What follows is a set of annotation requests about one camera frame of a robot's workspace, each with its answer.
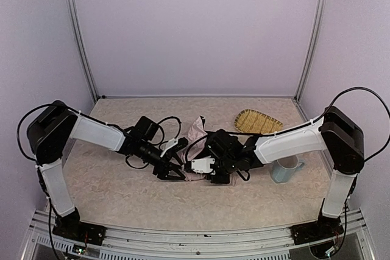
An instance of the metal rail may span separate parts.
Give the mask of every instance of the metal rail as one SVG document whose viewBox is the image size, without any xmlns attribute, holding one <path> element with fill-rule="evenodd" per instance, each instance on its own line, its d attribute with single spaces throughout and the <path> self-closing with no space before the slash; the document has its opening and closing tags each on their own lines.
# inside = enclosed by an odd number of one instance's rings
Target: metal rail
<svg viewBox="0 0 390 260">
<path fill-rule="evenodd" d="M 317 9 L 314 17 L 313 30 L 311 31 L 309 48 L 306 54 L 305 65 L 303 67 L 303 72 L 300 77 L 298 89 L 295 95 L 296 101 L 298 102 L 300 102 L 302 98 L 302 94 L 309 77 L 311 65 L 313 64 L 314 53 L 316 51 L 318 36 L 321 29 L 322 16 L 324 14 L 325 1 L 326 0 L 317 1 Z"/>
<path fill-rule="evenodd" d="M 74 37 L 77 43 L 77 49 L 79 51 L 82 69 L 87 80 L 88 89 L 90 91 L 91 97 L 96 103 L 99 99 L 98 91 L 96 89 L 96 84 L 92 76 L 91 68 L 87 59 L 87 53 L 85 52 L 85 46 L 83 42 L 83 38 L 81 36 L 81 29 L 79 20 L 77 18 L 77 10 L 76 10 L 76 2 L 75 0 L 66 0 L 68 4 L 68 10 L 71 17 L 71 23 L 73 28 Z"/>
<path fill-rule="evenodd" d="M 48 216 L 36 211 L 31 221 L 29 241 L 50 247 Z M 347 212 L 347 234 L 362 232 L 366 223 L 360 210 Z M 88 245 L 83 258 L 109 260 L 163 259 L 289 259 L 294 245 L 290 226 L 233 231 L 161 231 L 105 225 L 107 232 L 102 246 Z M 65 252 L 74 244 L 83 243 L 53 236 L 56 249 Z M 320 244 L 325 240 L 310 243 Z"/>
</svg>

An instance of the purple wall panel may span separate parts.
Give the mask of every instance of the purple wall panel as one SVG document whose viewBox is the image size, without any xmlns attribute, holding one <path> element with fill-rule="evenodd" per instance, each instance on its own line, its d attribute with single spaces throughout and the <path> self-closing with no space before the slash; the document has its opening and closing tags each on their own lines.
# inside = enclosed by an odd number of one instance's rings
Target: purple wall panel
<svg viewBox="0 0 390 260">
<path fill-rule="evenodd" d="M 100 94 L 293 96 L 317 0 L 76 0 Z"/>
<path fill-rule="evenodd" d="M 55 99 L 83 111 L 92 101 L 65 0 L 0 3 L 0 258 L 16 259 L 32 214 L 44 203 L 34 164 L 16 145 L 17 123 Z M 26 139 L 23 145 L 29 150 Z"/>
<path fill-rule="evenodd" d="M 390 104 L 390 0 L 327 0 L 321 34 L 303 108 L 309 116 L 323 111 L 333 97 L 351 86 L 367 86 Z M 366 155 L 389 134 L 385 111 L 373 96 L 348 94 L 337 101 L 364 131 Z M 366 164 L 352 198 L 361 207 L 377 248 L 390 259 L 390 149 Z"/>
</svg>

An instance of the beige speckled tabletop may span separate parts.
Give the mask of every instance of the beige speckled tabletop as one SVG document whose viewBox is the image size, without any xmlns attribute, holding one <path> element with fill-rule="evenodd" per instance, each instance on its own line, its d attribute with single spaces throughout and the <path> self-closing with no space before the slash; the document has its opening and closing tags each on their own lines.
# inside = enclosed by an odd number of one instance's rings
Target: beige speckled tabletop
<svg viewBox="0 0 390 260">
<path fill-rule="evenodd" d="M 174 115 L 182 120 L 185 135 L 198 115 L 206 118 L 206 130 L 234 130 L 236 115 L 246 108 L 278 119 L 285 128 L 302 123 L 291 99 L 279 98 L 100 99 L 91 115 L 121 127 L 134 125 L 142 115 L 154 121 Z M 167 137 L 177 131 L 174 121 L 164 128 Z M 207 180 L 160 181 L 152 166 L 131 169 L 122 155 L 78 141 L 64 176 L 82 220 L 90 222 L 180 231 L 273 227 L 318 215 L 328 175 L 318 153 L 302 156 L 307 165 L 288 183 L 275 184 L 265 166 L 252 170 L 248 182 L 234 176 L 232 184 L 216 186 Z"/>
</svg>

